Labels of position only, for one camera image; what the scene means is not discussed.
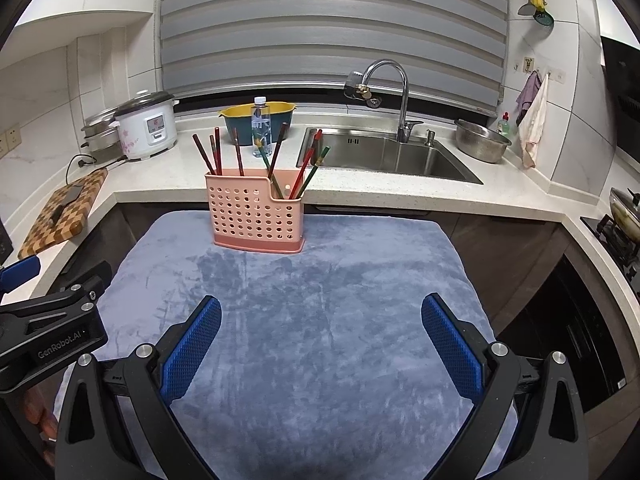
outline window blind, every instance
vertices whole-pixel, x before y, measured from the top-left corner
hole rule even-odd
[[[507,0],[162,0],[164,88],[177,96],[250,88],[341,88],[390,57],[412,97],[495,114]],[[400,92],[398,73],[370,86]]]

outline dish soap bottle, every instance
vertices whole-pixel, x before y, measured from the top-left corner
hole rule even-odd
[[[509,126],[509,113],[505,112],[502,118],[498,121],[498,127],[496,128],[499,134],[509,137],[511,133],[511,127]]]
[[[262,156],[255,142],[258,139],[264,153],[271,155],[271,113],[266,97],[254,99],[254,105],[251,107],[251,131],[254,136],[254,156]]]

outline knife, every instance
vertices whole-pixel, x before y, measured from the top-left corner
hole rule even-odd
[[[75,186],[71,186],[69,188],[69,190],[66,192],[66,196],[64,197],[63,201],[60,204],[58,204],[56,208],[53,210],[51,218],[49,219],[49,222],[52,226],[55,226],[58,223],[58,220],[60,220],[60,217],[62,216],[62,212],[64,211],[65,207],[71,204],[80,196],[80,193],[82,193],[83,186],[84,186],[83,184],[76,184]]]

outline pink utensil holder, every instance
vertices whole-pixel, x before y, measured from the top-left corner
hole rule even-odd
[[[280,189],[289,196],[298,170],[274,170]],[[223,169],[223,176],[207,173],[207,196],[213,243],[258,253],[293,254],[302,250],[302,199],[274,198],[267,170]]]

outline kitchen counter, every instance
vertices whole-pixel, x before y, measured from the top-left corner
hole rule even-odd
[[[295,124],[283,142],[277,167],[295,168],[300,145],[308,126],[368,127],[394,131],[397,116],[371,112],[346,114],[336,108],[299,108]],[[177,118],[178,141],[170,150],[148,160],[128,162],[110,169],[88,218],[86,232],[39,254],[40,275],[5,295],[3,303],[45,294],[86,235],[118,202],[206,202],[206,167],[190,138],[198,133],[205,146],[214,126],[222,128],[224,166],[237,167],[235,149],[226,136],[224,122],[215,113]],[[640,305],[612,258],[580,220],[600,218],[606,210],[546,194],[516,166],[503,159],[498,164],[475,160],[457,149],[453,124],[431,121],[415,128],[423,136],[436,131],[436,139],[465,164],[483,185],[423,176],[373,173],[322,168],[306,190],[305,201],[318,205],[370,206],[398,209],[448,211],[510,218],[560,222],[577,241],[607,283],[640,352]],[[261,159],[242,148],[246,168],[263,168]],[[43,197],[11,232],[19,247],[46,201]],[[15,253],[7,261],[15,261]]]

